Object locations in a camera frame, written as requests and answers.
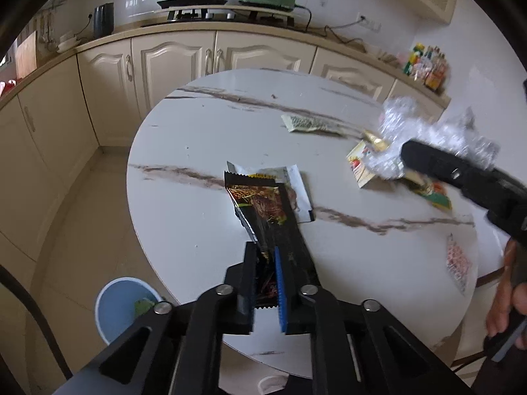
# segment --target cabinet handle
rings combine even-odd
[[[24,113],[26,114],[26,120],[30,125],[31,132],[35,132],[35,123],[33,122],[33,117],[31,116],[30,111],[27,109],[27,106],[24,106]]]
[[[210,62],[210,56],[212,55],[212,50],[207,49],[205,52],[205,75],[208,76],[209,73],[209,62]]]
[[[126,75],[128,75],[128,81],[133,81],[133,65],[130,55],[126,55]]]
[[[218,72],[220,70],[220,59],[223,55],[223,50],[218,49],[216,52],[216,63],[214,65],[214,72]]]

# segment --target gas stove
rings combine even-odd
[[[156,13],[168,13],[167,20],[148,26],[172,22],[225,21],[294,27],[294,17],[291,12],[264,7],[228,5],[226,0],[163,0],[158,1],[157,4],[161,10],[157,10]]]

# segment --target power cord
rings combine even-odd
[[[7,269],[1,264],[0,284],[6,287],[9,291],[11,291],[12,294],[17,297],[17,299],[24,305],[27,311],[31,313],[31,316],[33,317],[33,319],[35,319],[37,325],[40,328],[40,331],[42,331],[44,339],[46,339],[47,345],[49,346],[49,349],[51,350],[55,361],[57,361],[57,364],[59,365],[62,374],[64,374],[66,380],[72,378],[73,373],[69,369],[68,363],[66,363],[64,355],[62,355],[55,335],[53,334],[53,331],[51,331],[51,327],[47,323],[47,320],[42,311],[40,310],[39,305],[37,305],[35,299],[31,297],[31,295],[22,286],[22,284],[20,284],[20,282],[17,281],[17,279],[12,274],[10,274]]]
[[[295,4],[294,5],[295,7],[299,7],[301,9],[304,9],[304,10],[307,10],[309,12],[309,20],[307,21],[307,25],[306,25],[306,30],[309,28],[309,24],[311,23],[311,18],[313,17],[313,14],[311,13],[311,10],[309,10],[307,7],[305,6],[301,6],[300,4]]]
[[[312,29],[311,29],[311,30],[312,30],[311,32],[312,32],[313,34],[316,34],[316,35],[321,36],[321,37],[323,37],[323,38],[327,38],[327,36],[328,36],[328,31],[330,31],[330,32],[335,36],[335,38],[336,38],[339,42],[341,42],[342,44],[349,44],[349,43],[351,43],[351,42],[353,42],[353,41],[363,41],[363,39],[360,38],[360,37],[351,38],[351,39],[349,39],[349,40],[343,40],[343,39],[342,39],[342,38],[341,38],[341,37],[340,37],[340,36],[339,36],[334,30],[335,30],[335,29],[341,29],[341,28],[352,27],[352,26],[357,25],[357,24],[359,24],[359,23],[361,23],[361,22],[363,22],[363,21],[365,21],[365,20],[366,20],[366,17],[361,15],[357,21],[352,22],[352,23],[346,23],[346,25],[338,25],[338,26],[336,26],[336,27],[330,27],[329,25],[326,25],[326,26],[323,28],[323,34],[321,34],[321,33],[317,33],[317,32],[315,32],[315,31],[313,31],[313,30],[315,30],[315,29],[322,29],[322,28],[312,28]]]
[[[473,354],[471,355],[467,360],[467,362],[461,364],[459,367],[457,368],[454,368],[454,370],[452,370],[454,373],[457,373],[458,371],[464,369],[465,367],[467,367],[468,365],[470,364],[473,364],[475,363],[476,361],[480,360],[481,358],[485,357],[485,353],[482,351],[482,352],[478,352],[477,354]]]
[[[77,34],[73,34],[74,36],[78,36],[82,31],[84,31],[86,28],[88,28],[88,25],[89,25],[90,22],[92,21],[92,16],[93,16],[93,15],[92,15],[91,13],[88,15],[88,23],[87,23],[86,26],[85,26],[83,29],[81,29]]]

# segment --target black snack bag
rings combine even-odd
[[[225,189],[236,215],[259,248],[256,307],[277,305],[275,247],[304,271],[309,283],[319,284],[285,185],[269,178],[225,172]]]

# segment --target blue trash bin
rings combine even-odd
[[[96,326],[101,338],[110,344],[135,319],[135,302],[149,299],[154,303],[163,298],[149,284],[135,277],[120,277],[109,282],[96,300]]]

